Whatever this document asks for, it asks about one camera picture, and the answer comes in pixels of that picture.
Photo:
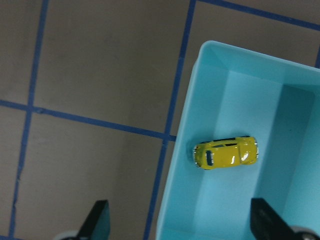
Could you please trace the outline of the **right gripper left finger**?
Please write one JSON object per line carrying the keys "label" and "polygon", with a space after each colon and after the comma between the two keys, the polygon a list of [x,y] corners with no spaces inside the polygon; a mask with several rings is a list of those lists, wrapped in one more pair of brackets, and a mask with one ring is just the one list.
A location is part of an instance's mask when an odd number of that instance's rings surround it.
{"label": "right gripper left finger", "polygon": [[76,235],[77,240],[108,240],[110,208],[108,200],[97,200]]}

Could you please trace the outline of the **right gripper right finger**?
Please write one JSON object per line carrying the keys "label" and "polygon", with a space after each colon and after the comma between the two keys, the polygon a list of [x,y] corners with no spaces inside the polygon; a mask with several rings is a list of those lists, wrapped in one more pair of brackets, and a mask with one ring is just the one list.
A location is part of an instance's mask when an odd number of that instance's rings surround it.
{"label": "right gripper right finger", "polygon": [[294,240],[295,233],[263,199],[250,202],[250,230],[256,240]]}

